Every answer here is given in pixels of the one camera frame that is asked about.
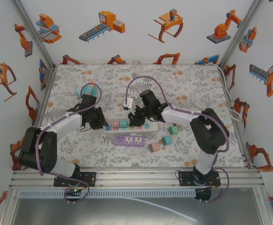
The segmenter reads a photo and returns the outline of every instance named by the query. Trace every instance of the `green block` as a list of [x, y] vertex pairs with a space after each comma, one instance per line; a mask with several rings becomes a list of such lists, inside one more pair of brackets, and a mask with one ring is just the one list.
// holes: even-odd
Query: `green block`
[[172, 138], [171, 136], [163, 137], [162, 139], [163, 145], [169, 145], [172, 144]]
[[174, 127], [169, 127], [169, 133], [170, 135], [176, 135], [179, 133], [178, 127], [174, 126]]

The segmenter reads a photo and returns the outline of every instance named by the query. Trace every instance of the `white power strip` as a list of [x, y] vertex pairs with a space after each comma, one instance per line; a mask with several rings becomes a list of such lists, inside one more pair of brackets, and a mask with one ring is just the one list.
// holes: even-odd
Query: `white power strip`
[[112, 133], [136, 133], [136, 132], [151, 132], [158, 131], [159, 126], [157, 122], [151, 122], [149, 120], [145, 120], [145, 123], [141, 127], [120, 127], [113, 128], [112, 122], [113, 120], [106, 120], [109, 124], [108, 127], [103, 127], [104, 134], [112, 134]]

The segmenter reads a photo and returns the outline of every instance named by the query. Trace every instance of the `patterned table mat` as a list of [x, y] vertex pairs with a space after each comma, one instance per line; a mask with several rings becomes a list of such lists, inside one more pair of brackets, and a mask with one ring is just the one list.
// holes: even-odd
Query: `patterned table mat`
[[[43, 125], [62, 117], [67, 109], [80, 103], [75, 95], [75, 88], [94, 80], [102, 89], [101, 106], [106, 119], [126, 118], [122, 102], [126, 87], [131, 79], [138, 75], [148, 75], [160, 82], [166, 97], [174, 106], [189, 110], [198, 110], [190, 101], [191, 94], [198, 87], [196, 78], [199, 65], [59, 65], [50, 93]], [[230, 132], [230, 148], [220, 153], [216, 166], [244, 166], [231, 118], [222, 111], [227, 107], [223, 88], [217, 69], [207, 66], [199, 75], [201, 88], [193, 99], [197, 104], [204, 104], [215, 109], [216, 113]], [[164, 102], [155, 82], [150, 79], [138, 79], [129, 89], [129, 98], [142, 105], [140, 92], [151, 89], [156, 97]], [[155, 142], [169, 135], [166, 125]], [[152, 139], [157, 132], [138, 132], [136, 135]], [[179, 134], [173, 135], [171, 145], [160, 145], [160, 150], [149, 152], [148, 144], [143, 148], [114, 146], [114, 135], [106, 135], [102, 130], [80, 132], [73, 130], [58, 142], [58, 156], [64, 160], [87, 167], [179, 167], [194, 166], [200, 149], [193, 132], [185, 127], [179, 128]]]

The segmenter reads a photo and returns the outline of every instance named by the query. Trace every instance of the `electrical socket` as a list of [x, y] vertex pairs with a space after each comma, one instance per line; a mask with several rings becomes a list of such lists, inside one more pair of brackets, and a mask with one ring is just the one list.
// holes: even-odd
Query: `electrical socket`
[[116, 146], [144, 147], [145, 138], [143, 136], [115, 135], [114, 144]]

